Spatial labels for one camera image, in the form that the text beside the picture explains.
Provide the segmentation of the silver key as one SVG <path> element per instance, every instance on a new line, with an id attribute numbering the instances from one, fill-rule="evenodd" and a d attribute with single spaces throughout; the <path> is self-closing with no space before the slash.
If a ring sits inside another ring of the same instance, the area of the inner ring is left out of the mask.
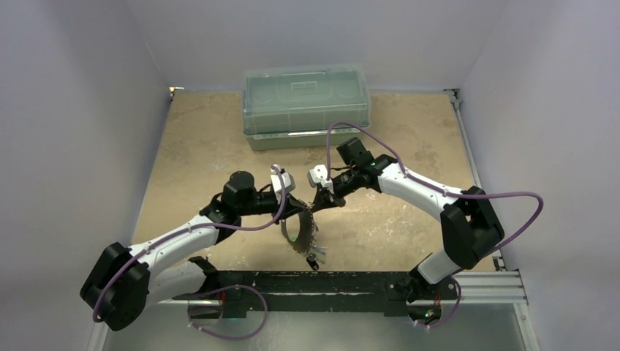
<path id="1" fill-rule="evenodd" d="M 314 247 L 312 247 L 311 249 L 312 249 L 313 253 L 314 253 L 314 254 L 315 254 L 318 258 L 320 258 L 321 260 L 324 260 L 324 259 L 326 258 L 327 254 L 326 254 L 326 252 L 325 252 L 324 250 L 322 250 L 321 248 L 314 246 Z"/>

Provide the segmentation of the black key tag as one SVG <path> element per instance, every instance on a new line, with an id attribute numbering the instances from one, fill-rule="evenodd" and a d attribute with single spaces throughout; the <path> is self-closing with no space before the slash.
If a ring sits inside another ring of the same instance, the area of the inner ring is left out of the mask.
<path id="1" fill-rule="evenodd" d="M 306 262 L 309 264 L 310 268 L 313 271 L 318 271 L 320 269 L 320 265 L 315 259 L 311 259 L 310 257 L 307 257 Z"/>

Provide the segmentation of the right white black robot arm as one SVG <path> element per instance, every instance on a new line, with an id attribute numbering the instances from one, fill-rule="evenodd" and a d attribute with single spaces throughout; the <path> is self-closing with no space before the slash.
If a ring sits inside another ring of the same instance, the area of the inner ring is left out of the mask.
<path id="1" fill-rule="evenodd" d="M 327 165 L 308 171 L 316 189 L 311 211 L 342 207 L 346 196 L 365 188 L 401 199 L 436 219 L 443 247 L 415 266 L 407 284 L 413 300 L 427 298 L 439 283 L 461 269 L 476 266 L 504 239 L 504 230 L 485 192 L 446 186 L 411 172 L 397 158 L 373 156 L 353 137 L 338 146 L 344 172 L 329 175 Z"/>

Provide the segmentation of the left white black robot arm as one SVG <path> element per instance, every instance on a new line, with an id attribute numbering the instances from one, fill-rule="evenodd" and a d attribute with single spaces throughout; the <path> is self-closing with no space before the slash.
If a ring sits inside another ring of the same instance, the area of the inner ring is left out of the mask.
<path id="1" fill-rule="evenodd" d="M 203 258 L 188 255 L 215 246 L 236 232 L 255 232 L 290 217 L 300 220 L 293 244 L 314 234 L 311 208 L 292 195 L 293 177 L 278 165 L 271 180 L 257 189 L 254 176 L 234 172 L 220 193 L 179 227 L 141 244 L 106 246 L 80 289 L 92 319 L 119 331 L 133 323 L 150 304 L 183 294 L 208 299 L 218 289 L 216 271 Z"/>

